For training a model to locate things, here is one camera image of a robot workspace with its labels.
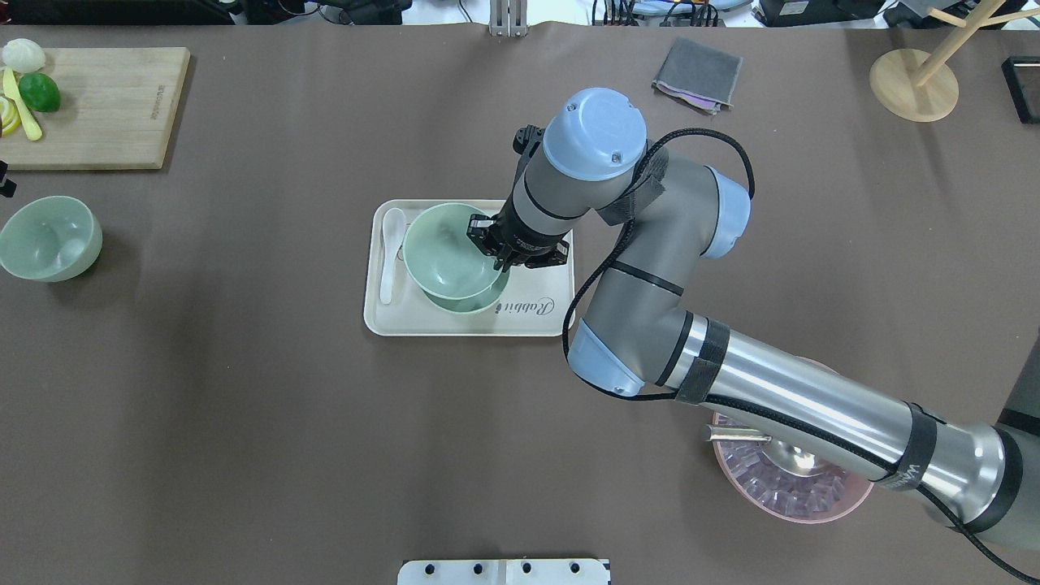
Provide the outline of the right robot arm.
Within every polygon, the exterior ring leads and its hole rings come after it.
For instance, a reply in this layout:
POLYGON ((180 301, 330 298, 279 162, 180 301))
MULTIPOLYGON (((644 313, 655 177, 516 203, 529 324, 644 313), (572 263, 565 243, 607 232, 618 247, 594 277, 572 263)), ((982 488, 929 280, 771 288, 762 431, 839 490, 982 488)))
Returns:
POLYGON ((513 190, 468 237, 495 268, 552 268, 588 211, 621 233, 584 289, 569 367, 632 402, 713 409, 773 440, 925 506, 970 542, 1038 548, 1038 349, 998 422, 956 426, 918 404, 732 331, 679 302, 702 259, 728 253, 747 228, 755 180, 742 145, 706 128, 658 141, 617 90, 580 90, 546 128, 517 130, 513 190))

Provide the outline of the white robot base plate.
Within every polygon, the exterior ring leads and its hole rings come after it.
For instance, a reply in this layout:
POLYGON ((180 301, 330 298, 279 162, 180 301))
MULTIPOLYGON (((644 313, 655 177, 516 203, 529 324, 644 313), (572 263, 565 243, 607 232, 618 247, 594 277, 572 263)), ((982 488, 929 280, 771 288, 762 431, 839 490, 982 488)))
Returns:
POLYGON ((413 560, 397 584, 612 584, 609 560, 513 558, 413 560))

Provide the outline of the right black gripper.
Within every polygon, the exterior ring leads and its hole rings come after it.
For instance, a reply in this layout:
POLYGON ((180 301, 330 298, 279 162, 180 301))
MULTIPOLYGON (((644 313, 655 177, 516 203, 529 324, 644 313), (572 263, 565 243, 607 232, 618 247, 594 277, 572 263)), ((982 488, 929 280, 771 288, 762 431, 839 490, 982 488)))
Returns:
POLYGON ((564 236, 535 231, 515 210, 502 210, 494 217, 472 214, 466 236, 484 256, 495 257, 497 271, 556 268, 566 264, 570 256, 570 244, 564 236))

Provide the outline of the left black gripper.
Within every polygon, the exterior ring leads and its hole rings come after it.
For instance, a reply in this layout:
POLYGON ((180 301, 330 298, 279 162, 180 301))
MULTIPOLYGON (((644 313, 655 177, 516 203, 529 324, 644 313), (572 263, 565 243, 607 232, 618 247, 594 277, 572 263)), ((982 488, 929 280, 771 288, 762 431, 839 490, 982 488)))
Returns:
POLYGON ((8 177, 10 167, 6 162, 0 162, 0 195, 3 197, 14 197, 16 193, 16 182, 8 177))

